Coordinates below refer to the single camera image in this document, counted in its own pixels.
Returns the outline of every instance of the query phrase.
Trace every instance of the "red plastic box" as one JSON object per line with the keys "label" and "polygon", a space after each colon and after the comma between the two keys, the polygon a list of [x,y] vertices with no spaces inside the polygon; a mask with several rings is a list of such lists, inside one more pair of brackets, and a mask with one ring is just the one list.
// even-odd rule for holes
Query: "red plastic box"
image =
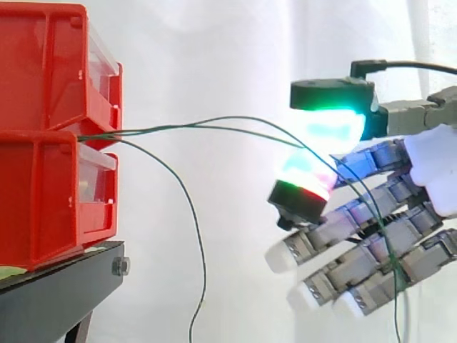
{"label": "red plastic box", "polygon": [[0,131],[0,265],[34,270],[116,233],[117,158],[65,131]]}
{"label": "red plastic box", "polygon": [[121,129],[122,68],[81,5],[0,1],[0,75],[0,130]]}

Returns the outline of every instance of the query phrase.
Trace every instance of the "metal screw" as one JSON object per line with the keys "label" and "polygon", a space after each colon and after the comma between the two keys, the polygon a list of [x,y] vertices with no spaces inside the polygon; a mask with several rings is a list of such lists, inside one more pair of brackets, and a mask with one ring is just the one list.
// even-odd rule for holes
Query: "metal screw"
{"label": "metal screw", "polygon": [[113,275],[126,277],[130,272],[130,259],[128,257],[116,257],[113,260]]}

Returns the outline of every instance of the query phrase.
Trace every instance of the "green light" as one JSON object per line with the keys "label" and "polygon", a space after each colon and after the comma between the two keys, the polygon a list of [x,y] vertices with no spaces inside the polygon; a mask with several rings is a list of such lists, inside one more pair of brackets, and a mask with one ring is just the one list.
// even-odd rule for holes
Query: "green light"
{"label": "green light", "polygon": [[322,109],[305,112],[303,139],[328,154],[350,152],[360,142],[365,116],[352,109]]}

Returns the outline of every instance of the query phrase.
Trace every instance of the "white backdrop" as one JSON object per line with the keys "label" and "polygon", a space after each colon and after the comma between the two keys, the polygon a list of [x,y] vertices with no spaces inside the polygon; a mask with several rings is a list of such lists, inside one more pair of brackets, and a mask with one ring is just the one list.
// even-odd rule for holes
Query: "white backdrop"
{"label": "white backdrop", "polygon": [[[439,56],[453,62],[441,58],[440,51],[451,52],[444,50],[445,39],[430,39],[443,44],[430,49],[430,32],[439,34],[433,23],[428,30],[428,20],[443,15],[442,6],[446,9],[451,0],[431,5],[426,0],[83,2],[124,65],[125,127],[251,115],[299,135],[299,118],[287,113],[290,80],[345,76],[354,59]],[[375,80],[381,101],[415,99],[429,87],[426,74],[419,86],[415,71],[389,71]],[[315,312],[289,309],[286,294],[296,275],[272,274],[263,259],[283,236],[266,198],[289,148],[235,133],[196,130],[135,142],[176,168],[196,203],[209,283],[195,343],[394,342],[391,306],[361,321],[337,305]],[[124,285],[95,311],[89,341],[186,342],[202,281],[189,208],[161,166],[131,148],[114,150],[121,158],[117,238],[126,240],[132,268]],[[350,196],[339,192],[333,205]],[[323,263],[317,259],[301,273]],[[448,281],[455,272],[449,266],[409,293],[410,342],[455,341],[456,301],[450,300],[453,284]]]}

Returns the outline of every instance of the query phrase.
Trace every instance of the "robotic arm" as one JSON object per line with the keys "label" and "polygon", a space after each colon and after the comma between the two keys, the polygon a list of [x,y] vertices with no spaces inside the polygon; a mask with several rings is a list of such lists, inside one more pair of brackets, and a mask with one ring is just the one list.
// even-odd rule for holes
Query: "robotic arm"
{"label": "robotic arm", "polygon": [[[457,87],[433,94],[427,101],[384,104],[377,114],[381,119],[368,121],[378,126],[371,132],[385,130],[387,136],[407,136],[347,154],[342,159],[346,166],[336,168],[351,182],[356,181],[352,172],[360,179],[391,173],[371,194],[383,218],[384,234],[406,277],[406,287],[411,287],[457,258],[457,230],[437,233],[444,220],[457,215],[457,130],[452,127],[457,124]],[[379,129],[379,122],[385,129]],[[334,187],[345,185],[338,177]],[[297,201],[280,194],[277,186],[269,201],[279,209],[278,224],[297,230],[266,254],[274,272],[296,268],[343,240],[357,242],[354,236],[360,237],[352,249],[291,290],[288,300],[292,307],[319,307],[342,296],[355,313],[368,315],[395,297],[386,238],[367,207],[373,206],[368,194],[310,223],[316,216],[309,211],[316,208],[309,197],[297,206]]]}

